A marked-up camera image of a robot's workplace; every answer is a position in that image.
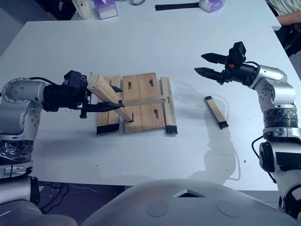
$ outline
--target wooden plank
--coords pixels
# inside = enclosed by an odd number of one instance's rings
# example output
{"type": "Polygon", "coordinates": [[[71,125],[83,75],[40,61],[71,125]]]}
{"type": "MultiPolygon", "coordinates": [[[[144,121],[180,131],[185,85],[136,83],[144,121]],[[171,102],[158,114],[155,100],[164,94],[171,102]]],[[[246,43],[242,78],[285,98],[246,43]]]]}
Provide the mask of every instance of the wooden plank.
{"type": "MultiPolygon", "coordinates": [[[[111,78],[105,77],[106,82],[110,85],[111,78]]],[[[96,123],[96,135],[103,135],[107,133],[109,112],[99,112],[97,113],[97,123],[96,123]]]]}
{"type": "Polygon", "coordinates": [[[207,104],[209,105],[210,109],[212,110],[215,118],[217,119],[220,128],[224,129],[224,128],[228,127],[229,125],[227,124],[224,116],[222,115],[222,113],[221,113],[220,109],[218,108],[218,106],[216,105],[215,101],[212,99],[212,96],[205,97],[205,100],[206,100],[207,104]]]}
{"type": "MultiPolygon", "coordinates": [[[[112,86],[116,86],[117,88],[121,88],[121,76],[117,75],[117,76],[113,76],[111,77],[111,85],[112,86]]],[[[121,97],[120,93],[116,93],[118,98],[121,97]]],[[[108,118],[108,124],[110,125],[116,125],[115,129],[119,130],[119,122],[120,122],[120,118],[119,118],[119,114],[117,114],[117,112],[115,111],[110,111],[109,112],[109,118],[108,118]]]]}
{"type": "MultiPolygon", "coordinates": [[[[123,99],[160,96],[155,73],[123,76],[123,99]]],[[[125,122],[125,133],[164,128],[162,104],[125,107],[133,112],[133,122],[125,122]]]]}
{"type": "Polygon", "coordinates": [[[164,103],[164,118],[167,134],[178,134],[177,122],[174,112],[174,102],[168,77],[161,77],[162,93],[166,96],[167,101],[164,103]]]}
{"type": "Polygon", "coordinates": [[[166,98],[165,98],[164,95],[161,95],[161,96],[158,96],[158,97],[145,97],[145,98],[135,98],[135,99],[128,99],[128,100],[121,100],[121,104],[125,107],[150,105],[150,104],[164,103],[164,102],[166,102],[166,98]]]}
{"type": "MultiPolygon", "coordinates": [[[[105,81],[99,74],[90,75],[87,89],[90,90],[95,96],[104,102],[112,102],[118,104],[119,97],[113,88],[105,81]]],[[[126,121],[133,120],[133,113],[130,109],[121,107],[115,110],[126,121]]]]}

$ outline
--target cable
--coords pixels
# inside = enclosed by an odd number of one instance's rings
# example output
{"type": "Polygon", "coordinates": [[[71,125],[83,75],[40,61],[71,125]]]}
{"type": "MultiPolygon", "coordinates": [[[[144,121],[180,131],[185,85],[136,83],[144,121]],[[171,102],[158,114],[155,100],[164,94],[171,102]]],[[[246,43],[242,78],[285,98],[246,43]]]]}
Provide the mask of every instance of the cable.
{"type": "Polygon", "coordinates": [[[271,175],[270,172],[268,172],[269,177],[272,179],[274,184],[277,184],[277,181],[275,180],[275,178],[271,175]]]}
{"type": "Polygon", "coordinates": [[[40,186],[49,186],[49,185],[52,185],[52,184],[53,184],[53,182],[52,182],[52,183],[50,183],[50,184],[39,185],[39,187],[40,187],[40,186]]]}
{"type": "Polygon", "coordinates": [[[252,144],[251,144],[251,147],[252,147],[252,149],[253,149],[253,152],[255,153],[255,155],[257,156],[258,159],[259,159],[259,155],[258,155],[257,152],[255,151],[254,144],[255,144],[258,140],[260,140],[260,139],[262,139],[262,138],[263,138],[263,136],[260,136],[259,138],[255,139],[255,140],[252,142],[252,144]]]}
{"type": "Polygon", "coordinates": [[[52,82],[52,81],[50,81],[48,79],[45,79],[45,78],[41,78],[41,77],[31,77],[29,79],[31,79],[31,80],[42,80],[42,81],[48,82],[51,85],[59,86],[58,84],[55,84],[54,82],[52,82]]]}
{"type": "Polygon", "coordinates": [[[259,64],[258,63],[256,63],[256,62],[254,62],[254,61],[247,61],[247,62],[245,62],[246,64],[254,64],[254,65],[256,65],[257,67],[259,66],[259,64]]]}
{"type": "MultiPolygon", "coordinates": [[[[258,155],[257,152],[255,151],[254,144],[255,144],[258,140],[260,140],[260,139],[262,139],[262,138],[263,138],[263,136],[260,136],[259,138],[255,139],[255,140],[252,142],[252,144],[251,144],[251,147],[252,147],[252,149],[253,149],[253,152],[255,153],[255,155],[257,156],[258,159],[259,159],[259,155],[258,155]]],[[[275,178],[271,175],[270,172],[268,172],[268,175],[269,175],[269,177],[272,179],[273,183],[274,183],[274,184],[277,184],[277,181],[276,181],[275,178]]]]}
{"type": "Polygon", "coordinates": [[[145,2],[145,0],[141,0],[139,2],[134,2],[134,0],[129,0],[129,3],[133,6],[140,6],[141,4],[143,4],[145,2]]]}
{"type": "Polygon", "coordinates": [[[71,187],[75,187],[75,188],[79,188],[79,189],[87,189],[87,190],[90,190],[90,191],[92,191],[92,192],[95,192],[95,193],[97,193],[98,194],[98,196],[100,197],[100,199],[101,199],[101,201],[102,201],[102,196],[99,194],[99,192],[98,191],[96,191],[96,190],[93,190],[93,189],[91,189],[91,188],[89,188],[89,187],[77,187],[77,186],[74,186],[74,185],[71,185],[71,184],[68,184],[69,186],[71,186],[71,187]]]}
{"type": "Polygon", "coordinates": [[[51,187],[52,187],[52,188],[55,188],[55,189],[62,189],[62,188],[63,188],[63,186],[64,186],[64,184],[63,184],[63,183],[61,183],[61,185],[60,185],[59,187],[55,187],[55,186],[52,186],[52,185],[51,185],[51,187]]]}
{"type": "Polygon", "coordinates": [[[56,198],[61,194],[62,188],[64,188],[64,183],[61,183],[61,188],[60,188],[60,191],[57,193],[57,195],[47,205],[45,205],[44,207],[40,208],[40,210],[41,210],[42,213],[45,213],[44,209],[47,208],[51,203],[53,203],[56,200],[56,198]]]}
{"type": "Polygon", "coordinates": [[[53,208],[55,208],[55,207],[61,205],[61,203],[62,203],[64,197],[67,195],[68,192],[69,192],[69,186],[68,186],[68,184],[67,184],[67,191],[66,191],[65,194],[62,195],[62,198],[61,198],[60,202],[59,202],[57,205],[54,205],[54,206],[50,207],[49,210],[44,211],[43,213],[44,213],[44,214],[47,214],[47,213],[49,213],[53,208]]]}
{"type": "Polygon", "coordinates": [[[145,0],[141,0],[140,2],[134,2],[134,0],[129,0],[129,3],[132,6],[140,6],[141,4],[143,4],[145,2],[145,0]]]}

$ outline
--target tissue box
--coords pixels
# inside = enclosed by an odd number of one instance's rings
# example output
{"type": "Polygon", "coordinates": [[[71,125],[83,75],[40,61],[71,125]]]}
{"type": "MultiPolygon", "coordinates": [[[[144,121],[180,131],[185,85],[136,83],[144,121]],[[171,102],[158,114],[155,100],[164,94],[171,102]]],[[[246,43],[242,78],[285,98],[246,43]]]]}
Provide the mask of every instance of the tissue box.
{"type": "Polygon", "coordinates": [[[114,0],[94,0],[94,4],[101,19],[118,16],[114,0]]]}
{"type": "Polygon", "coordinates": [[[203,10],[211,13],[222,8],[226,0],[200,0],[198,6],[203,10]]]}

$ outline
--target person's hand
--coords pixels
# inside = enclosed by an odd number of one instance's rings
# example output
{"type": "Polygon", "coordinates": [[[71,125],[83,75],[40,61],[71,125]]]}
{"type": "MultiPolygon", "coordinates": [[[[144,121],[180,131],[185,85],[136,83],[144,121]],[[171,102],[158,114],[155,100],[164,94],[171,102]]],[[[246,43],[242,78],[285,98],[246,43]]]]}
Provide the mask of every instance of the person's hand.
{"type": "Polygon", "coordinates": [[[282,26],[301,23],[301,11],[277,16],[276,18],[282,26]]]}

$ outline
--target tabletop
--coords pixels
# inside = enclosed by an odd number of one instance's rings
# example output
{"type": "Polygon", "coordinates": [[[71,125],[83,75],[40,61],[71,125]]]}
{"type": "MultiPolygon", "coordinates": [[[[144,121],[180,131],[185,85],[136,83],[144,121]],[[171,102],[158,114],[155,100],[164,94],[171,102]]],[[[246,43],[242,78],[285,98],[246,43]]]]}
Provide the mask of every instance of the tabletop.
{"type": "MultiPolygon", "coordinates": [[[[155,5],[181,4],[196,2],[196,0],[146,0],[140,6],[132,6],[128,1],[116,1],[118,17],[109,20],[120,21],[158,21],[158,22],[206,22],[237,24],[267,24],[274,31],[281,28],[265,0],[227,0],[223,8],[207,13],[201,8],[186,8],[156,11],[155,5]]],[[[89,1],[92,17],[88,20],[99,20],[95,5],[89,1]]],[[[75,13],[72,20],[82,20],[75,13]]]]}
{"type": "Polygon", "coordinates": [[[237,41],[243,41],[247,60],[287,73],[300,109],[300,80],[268,25],[217,24],[212,31],[206,23],[28,22],[0,58],[0,87],[32,76],[61,83],[69,70],[103,76],[155,72],[171,80],[179,133],[171,137],[159,129],[125,135],[121,128],[97,137],[96,113],[80,119],[76,110],[43,111],[32,175],[43,181],[107,185],[192,178],[237,190],[276,190],[251,150],[263,129],[257,93],[236,82],[221,86],[194,71],[221,71],[223,65],[200,56],[227,55],[237,41]],[[223,112],[227,129],[217,125],[204,101],[208,95],[223,112]]]}

